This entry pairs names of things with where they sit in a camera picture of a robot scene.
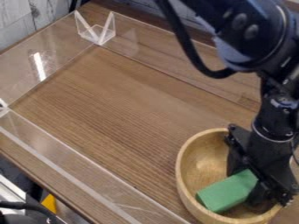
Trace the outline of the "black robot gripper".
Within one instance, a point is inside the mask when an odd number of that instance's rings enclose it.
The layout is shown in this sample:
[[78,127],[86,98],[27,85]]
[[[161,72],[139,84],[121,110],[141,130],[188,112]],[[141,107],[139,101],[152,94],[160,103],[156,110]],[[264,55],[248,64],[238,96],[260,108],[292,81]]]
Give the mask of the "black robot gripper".
[[248,197],[252,206],[274,201],[282,206],[293,203],[299,194],[299,182],[292,169],[294,152],[293,138],[273,141],[236,124],[229,126],[226,135],[229,145],[228,175],[250,169],[257,178],[257,185]]

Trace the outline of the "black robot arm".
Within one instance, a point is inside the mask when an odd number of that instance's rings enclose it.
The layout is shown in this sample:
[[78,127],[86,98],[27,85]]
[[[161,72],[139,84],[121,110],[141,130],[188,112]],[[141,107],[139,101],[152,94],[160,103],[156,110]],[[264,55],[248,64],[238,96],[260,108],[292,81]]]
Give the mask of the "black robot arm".
[[214,79],[238,72],[261,78],[261,108],[252,130],[229,127],[229,168],[233,175],[250,169],[258,184],[249,201],[276,199],[288,205],[299,194],[292,157],[299,145],[299,20],[282,0],[181,0],[214,36],[226,63],[210,69],[178,18],[173,27],[186,55]]

